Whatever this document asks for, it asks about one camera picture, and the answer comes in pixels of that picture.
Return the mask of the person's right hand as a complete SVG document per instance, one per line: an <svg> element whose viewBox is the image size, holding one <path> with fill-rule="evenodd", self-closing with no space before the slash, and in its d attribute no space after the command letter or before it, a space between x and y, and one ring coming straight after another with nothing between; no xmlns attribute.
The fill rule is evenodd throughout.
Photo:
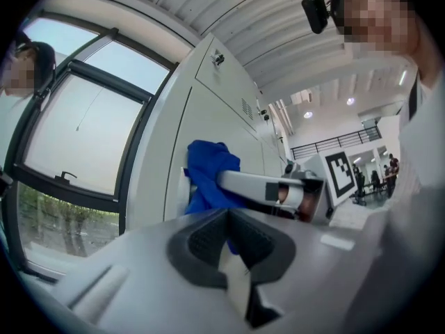
<svg viewBox="0 0 445 334"><path fill-rule="evenodd" d="M312 193L305 193L298 208L298 217L305 223L310 223L316 206L316 197Z"/></svg>

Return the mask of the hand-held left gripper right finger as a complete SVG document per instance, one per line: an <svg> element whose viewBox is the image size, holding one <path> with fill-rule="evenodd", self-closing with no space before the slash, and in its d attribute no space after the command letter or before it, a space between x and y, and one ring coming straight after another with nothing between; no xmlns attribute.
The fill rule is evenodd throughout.
<svg viewBox="0 0 445 334"><path fill-rule="evenodd" d="M250 267L247 317L229 319L228 333L362 331L353 316L379 252L382 217L350 232L231 209L227 226Z"/></svg>

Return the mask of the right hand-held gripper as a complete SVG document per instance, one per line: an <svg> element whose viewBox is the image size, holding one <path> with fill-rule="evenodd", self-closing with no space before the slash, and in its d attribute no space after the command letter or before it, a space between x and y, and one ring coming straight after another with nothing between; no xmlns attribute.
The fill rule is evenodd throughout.
<svg viewBox="0 0 445 334"><path fill-rule="evenodd" d="M302 165L289 164L281 177L226 170L216 181L247 208L279 217L304 217L305 193L312 193L316 206L310 223L316 225L327 225L336 208L357 190L343 150L319 153Z"/></svg>

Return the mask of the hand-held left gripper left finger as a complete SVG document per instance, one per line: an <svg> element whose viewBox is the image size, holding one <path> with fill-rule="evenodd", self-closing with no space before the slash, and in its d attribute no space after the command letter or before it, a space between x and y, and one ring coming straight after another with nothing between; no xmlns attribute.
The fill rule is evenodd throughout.
<svg viewBox="0 0 445 334"><path fill-rule="evenodd" d="M60 279L55 298L106 333L248 333L225 290L188 282L168 258L171 236L217 215L193 214L125 233Z"/></svg>

